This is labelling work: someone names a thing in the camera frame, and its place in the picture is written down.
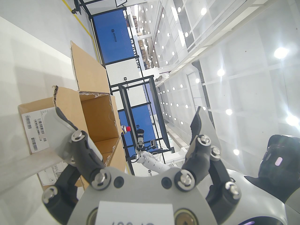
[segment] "white pegboard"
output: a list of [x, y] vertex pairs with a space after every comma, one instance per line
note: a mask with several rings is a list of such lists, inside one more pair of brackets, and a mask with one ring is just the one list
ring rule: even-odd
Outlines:
[[[106, 71], [111, 85], [140, 78], [139, 69], [137, 67], [135, 59], [107, 65]], [[143, 86], [129, 88], [129, 90], [127, 90], [127, 93], [131, 106], [136, 106], [147, 102]], [[117, 109], [123, 109], [123, 103], [120, 93], [114, 92], [113, 95], [116, 97]]]

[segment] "spray can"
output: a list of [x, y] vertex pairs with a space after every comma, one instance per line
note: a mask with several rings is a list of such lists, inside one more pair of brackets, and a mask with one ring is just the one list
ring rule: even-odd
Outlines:
[[121, 125], [121, 129], [122, 129], [122, 135], [126, 134], [127, 132], [131, 131], [131, 127], [130, 126], [125, 126], [125, 125]]

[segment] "open cardboard box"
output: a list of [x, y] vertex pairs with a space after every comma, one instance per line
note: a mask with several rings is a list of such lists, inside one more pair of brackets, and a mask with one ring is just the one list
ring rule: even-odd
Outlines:
[[[122, 129], [115, 97], [109, 94], [106, 70], [73, 42], [71, 57], [78, 91], [55, 86], [53, 97], [19, 105], [19, 112], [22, 116], [59, 107], [69, 121], [89, 134], [106, 166], [124, 171], [126, 161], [121, 141]], [[85, 188], [87, 182], [83, 178], [82, 182]]]

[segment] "white label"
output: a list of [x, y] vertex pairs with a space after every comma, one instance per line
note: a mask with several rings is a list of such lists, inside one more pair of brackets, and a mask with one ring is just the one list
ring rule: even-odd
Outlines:
[[44, 117], [52, 109], [55, 109], [55, 107], [22, 114], [31, 153], [36, 153], [49, 147], [46, 128], [44, 126]]
[[173, 206], [100, 201], [95, 225], [174, 225]]
[[42, 185], [54, 184], [67, 165], [67, 163], [62, 161], [53, 167], [49, 167], [46, 170], [39, 172], [38, 176], [40, 177]]

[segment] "barcode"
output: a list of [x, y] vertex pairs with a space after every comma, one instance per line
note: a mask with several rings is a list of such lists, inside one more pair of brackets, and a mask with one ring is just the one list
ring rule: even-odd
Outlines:
[[41, 133], [45, 134], [44, 127], [43, 127], [43, 124], [42, 124], [42, 119], [38, 119], [38, 123], [39, 123], [40, 129], [41, 129]]
[[38, 129], [38, 122], [36, 119], [34, 120], [34, 124], [35, 124], [35, 128], [37, 130], [38, 135], [40, 135], [40, 130]]
[[55, 175], [57, 177], [57, 179], [59, 178], [59, 176], [61, 175], [62, 172], [56, 172]]
[[31, 143], [32, 143], [34, 151], [38, 150], [38, 147], [37, 147], [37, 144], [35, 142], [35, 138], [34, 137], [31, 138]]
[[25, 116], [25, 122], [27, 124], [27, 128], [31, 129], [31, 123], [30, 123], [29, 115]]

